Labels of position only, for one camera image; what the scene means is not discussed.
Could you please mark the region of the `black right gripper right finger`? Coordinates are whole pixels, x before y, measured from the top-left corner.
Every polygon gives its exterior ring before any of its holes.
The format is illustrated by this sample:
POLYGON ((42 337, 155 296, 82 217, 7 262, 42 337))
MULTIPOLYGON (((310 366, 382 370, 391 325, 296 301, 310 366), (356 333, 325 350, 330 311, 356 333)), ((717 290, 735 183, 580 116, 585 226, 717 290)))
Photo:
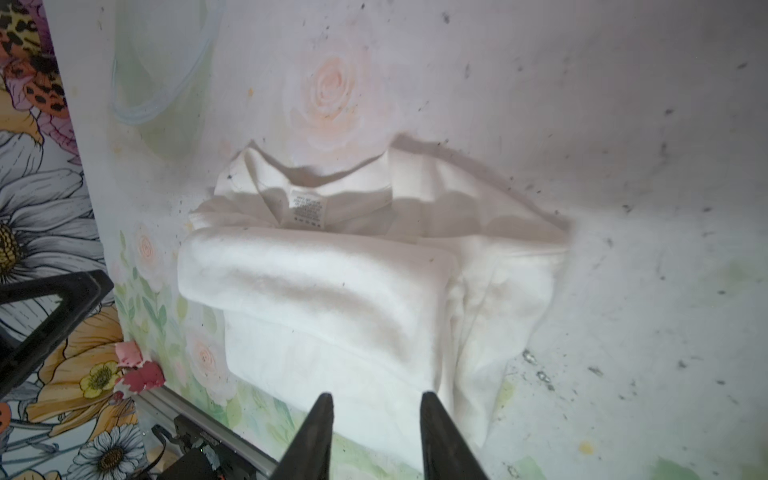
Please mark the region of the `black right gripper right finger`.
POLYGON ((420 431, 426 480, 488 479, 434 392, 422 395, 420 431))

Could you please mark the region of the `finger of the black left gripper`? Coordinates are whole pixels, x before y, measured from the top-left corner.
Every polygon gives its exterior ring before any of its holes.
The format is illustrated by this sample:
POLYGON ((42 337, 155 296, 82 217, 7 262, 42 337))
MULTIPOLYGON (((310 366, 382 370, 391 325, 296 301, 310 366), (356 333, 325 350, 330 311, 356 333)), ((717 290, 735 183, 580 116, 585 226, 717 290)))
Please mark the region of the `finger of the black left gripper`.
POLYGON ((93 270, 24 281, 1 287, 1 304, 55 296, 59 305, 23 341, 1 329, 1 395, 25 382, 62 341, 114 288, 106 272, 93 270))

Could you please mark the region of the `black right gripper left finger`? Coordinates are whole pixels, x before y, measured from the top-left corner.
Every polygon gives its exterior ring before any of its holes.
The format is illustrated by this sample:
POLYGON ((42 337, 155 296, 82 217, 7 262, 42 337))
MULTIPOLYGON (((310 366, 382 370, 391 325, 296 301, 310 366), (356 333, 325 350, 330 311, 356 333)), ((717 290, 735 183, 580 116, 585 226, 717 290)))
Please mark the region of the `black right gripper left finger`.
POLYGON ((314 403, 270 480, 328 480, 334 404, 330 393, 314 403))

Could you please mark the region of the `white t-shirt with robot print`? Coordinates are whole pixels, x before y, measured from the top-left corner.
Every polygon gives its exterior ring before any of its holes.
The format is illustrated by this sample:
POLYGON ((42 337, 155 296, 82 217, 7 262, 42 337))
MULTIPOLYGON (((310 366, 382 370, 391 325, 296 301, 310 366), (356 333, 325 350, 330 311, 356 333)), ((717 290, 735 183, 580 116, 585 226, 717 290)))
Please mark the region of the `white t-shirt with robot print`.
POLYGON ((178 288, 223 314, 229 371, 304 410, 330 393, 340 435, 414 468, 426 391, 484 446, 567 251, 510 195, 397 149, 316 187, 246 149, 190 221, 178 288))

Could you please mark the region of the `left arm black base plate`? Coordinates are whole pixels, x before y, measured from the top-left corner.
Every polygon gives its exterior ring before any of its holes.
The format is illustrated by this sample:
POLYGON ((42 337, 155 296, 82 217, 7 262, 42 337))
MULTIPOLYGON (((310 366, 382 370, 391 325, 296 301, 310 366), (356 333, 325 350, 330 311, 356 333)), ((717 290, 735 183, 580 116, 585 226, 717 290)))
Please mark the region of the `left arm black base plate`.
POLYGON ((156 479, 251 479, 255 470, 232 448, 191 419, 174 418, 175 435, 166 437, 181 456, 156 479))

